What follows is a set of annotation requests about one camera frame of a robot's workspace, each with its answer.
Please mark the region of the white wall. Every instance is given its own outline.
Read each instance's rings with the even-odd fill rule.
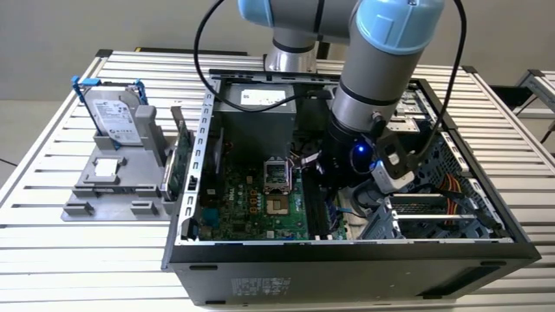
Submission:
[[[63,99],[99,48],[193,47],[213,0],[0,0],[0,99]],[[513,84],[528,68],[555,68],[555,0],[465,0],[465,64],[491,83]],[[271,30],[239,17],[227,0],[202,48],[262,55]],[[451,0],[423,64],[453,63],[459,19]]]

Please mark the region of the label sticker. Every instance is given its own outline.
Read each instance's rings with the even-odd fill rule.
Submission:
[[[234,296],[281,296],[290,285],[291,278],[233,278]]]
[[[129,106],[122,101],[107,99],[97,99],[94,105],[109,136],[121,144],[141,143]]]
[[[242,105],[273,105],[286,98],[286,90],[243,90]]]

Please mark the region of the floor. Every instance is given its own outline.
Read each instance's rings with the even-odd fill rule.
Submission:
[[[0,101],[0,158],[19,163],[62,101]],[[15,167],[0,162],[0,187]]]

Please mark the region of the black cable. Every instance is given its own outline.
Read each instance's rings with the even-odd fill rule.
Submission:
[[[345,211],[345,210],[338,210],[341,213],[349,213],[354,216],[358,216],[362,219],[367,219],[367,216],[361,216],[359,214],[355,214],[353,211]]]
[[[542,144],[548,141],[548,138],[549,138],[549,136],[552,135],[552,130],[549,130],[548,132],[546,132],[546,135],[545,135],[545,137],[542,138],[542,141],[540,141]]]
[[[19,165],[15,162],[7,161],[6,159],[0,158],[0,161],[3,163],[11,164],[14,167],[18,167]]]
[[[289,98],[285,98],[283,100],[278,101],[275,104],[262,108],[262,109],[246,109],[243,106],[235,104],[234,102],[231,102],[214,88],[213,85],[209,83],[207,78],[205,78],[205,74],[202,73],[202,69],[201,69],[201,62],[199,62],[199,45],[201,45],[201,36],[202,36],[202,32],[205,30],[205,26],[207,25],[207,22],[213,16],[213,14],[215,13],[218,7],[221,6],[221,4],[225,2],[226,0],[218,0],[217,3],[213,5],[213,7],[210,8],[209,12],[206,13],[205,17],[202,18],[201,24],[199,24],[199,29],[198,29],[198,33],[195,35],[195,45],[194,45],[194,52],[193,52],[193,59],[195,61],[195,69],[198,71],[199,74],[199,78],[202,83],[205,84],[205,86],[207,87],[209,91],[211,91],[211,93],[214,93],[215,97],[225,102],[226,104],[229,104],[229,106],[234,107],[237,110],[242,111],[242,112],[266,112],[271,109],[275,109],[277,107],[282,106],[285,103],[294,101],[295,99],[299,98],[305,98],[306,96],[310,95],[310,93],[307,94],[301,94],[301,95],[295,95],[295,96],[290,96]]]
[[[459,66],[461,66],[462,52],[465,51],[465,42],[467,40],[467,13],[465,12],[465,7],[462,5],[462,1],[461,0],[453,0],[453,2],[455,2],[455,6],[458,7],[459,17],[461,17],[461,38],[459,38],[458,54],[455,56],[455,63],[453,65],[451,77],[450,77],[450,82],[449,82],[449,85],[447,85],[447,92],[445,93],[445,101],[443,101],[443,107],[442,107],[441,115],[438,116],[438,120],[435,121],[435,125],[434,125],[434,128],[433,128],[433,132],[430,134],[430,138],[426,142],[425,148],[422,149],[422,151],[418,154],[418,158],[427,155],[429,149],[433,145],[435,135],[438,133],[438,129],[441,127],[441,123],[442,123],[445,114],[447,113],[447,106],[449,106],[450,100],[451,100],[453,87],[455,85],[455,78],[458,76],[458,70],[459,70]]]
[[[538,99],[538,96],[534,96],[534,98],[532,99],[532,101],[522,107],[522,109],[520,110],[520,112],[515,114],[515,116],[520,116],[522,111],[525,109],[528,109],[528,107],[530,106],[532,102],[534,102]]]

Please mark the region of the light blue joint cover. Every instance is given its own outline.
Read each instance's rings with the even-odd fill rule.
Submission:
[[[443,6],[445,0],[362,0],[357,27],[379,50],[414,54],[433,41]]]
[[[274,27],[270,0],[238,0],[239,13],[245,20],[267,27]]]

